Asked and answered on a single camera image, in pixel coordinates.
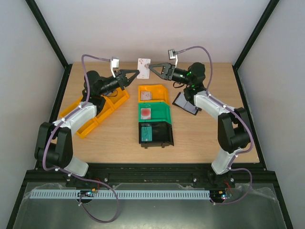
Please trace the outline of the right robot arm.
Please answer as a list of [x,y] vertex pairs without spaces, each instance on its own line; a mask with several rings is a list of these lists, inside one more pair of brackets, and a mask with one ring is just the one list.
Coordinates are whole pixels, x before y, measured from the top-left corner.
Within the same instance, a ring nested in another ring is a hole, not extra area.
[[219,153],[212,162],[213,172],[208,182],[218,187],[224,182],[224,174],[229,172],[235,158],[251,143],[253,136],[248,127],[247,111],[234,108],[213,97],[204,86],[205,65],[195,62],[188,69],[177,68],[171,63],[150,64],[149,70],[164,80],[185,85],[178,100],[179,107],[189,111],[203,110],[217,121]]

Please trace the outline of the white card red dots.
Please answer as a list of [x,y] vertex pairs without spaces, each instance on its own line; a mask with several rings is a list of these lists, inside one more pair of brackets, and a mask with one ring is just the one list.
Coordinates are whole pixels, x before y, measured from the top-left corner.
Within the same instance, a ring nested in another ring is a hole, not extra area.
[[145,59],[145,58],[138,59],[137,69],[139,70],[139,75],[137,76],[137,79],[149,79],[150,63],[151,63],[151,59]]

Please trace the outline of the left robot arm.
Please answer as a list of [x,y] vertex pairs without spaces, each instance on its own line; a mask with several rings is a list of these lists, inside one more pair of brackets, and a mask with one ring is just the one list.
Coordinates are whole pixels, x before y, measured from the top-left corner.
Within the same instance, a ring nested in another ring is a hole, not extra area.
[[63,118],[39,127],[34,157],[45,170],[64,169],[84,177],[88,164],[73,154],[72,137],[88,121],[97,117],[106,104],[105,96],[117,89],[124,90],[139,75],[139,70],[121,69],[103,77],[97,71],[84,75],[84,89],[79,104]]

